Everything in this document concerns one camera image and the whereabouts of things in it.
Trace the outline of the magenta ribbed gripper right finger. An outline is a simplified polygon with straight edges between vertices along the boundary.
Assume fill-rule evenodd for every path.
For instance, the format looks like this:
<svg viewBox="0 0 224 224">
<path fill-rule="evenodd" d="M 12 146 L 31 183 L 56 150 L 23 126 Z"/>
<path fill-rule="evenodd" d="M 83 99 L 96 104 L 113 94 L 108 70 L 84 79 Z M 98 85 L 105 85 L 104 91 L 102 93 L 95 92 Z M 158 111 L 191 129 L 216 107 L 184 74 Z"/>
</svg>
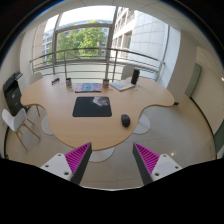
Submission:
<svg viewBox="0 0 224 224">
<path fill-rule="evenodd" d="M 137 143 L 133 144 L 132 153 L 144 185 L 148 185 L 182 169 L 169 155 L 157 154 Z"/>
</svg>

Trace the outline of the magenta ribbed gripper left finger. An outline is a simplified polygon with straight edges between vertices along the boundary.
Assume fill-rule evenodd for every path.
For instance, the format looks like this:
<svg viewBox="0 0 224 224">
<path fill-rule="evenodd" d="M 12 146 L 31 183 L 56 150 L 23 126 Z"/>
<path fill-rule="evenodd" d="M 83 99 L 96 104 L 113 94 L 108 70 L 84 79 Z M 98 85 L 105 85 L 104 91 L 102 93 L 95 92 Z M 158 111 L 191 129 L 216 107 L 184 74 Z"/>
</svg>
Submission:
<svg viewBox="0 0 224 224">
<path fill-rule="evenodd" d="M 86 143 L 72 151 L 57 153 L 41 168 L 76 185 L 79 185 L 92 153 L 92 146 Z"/>
</svg>

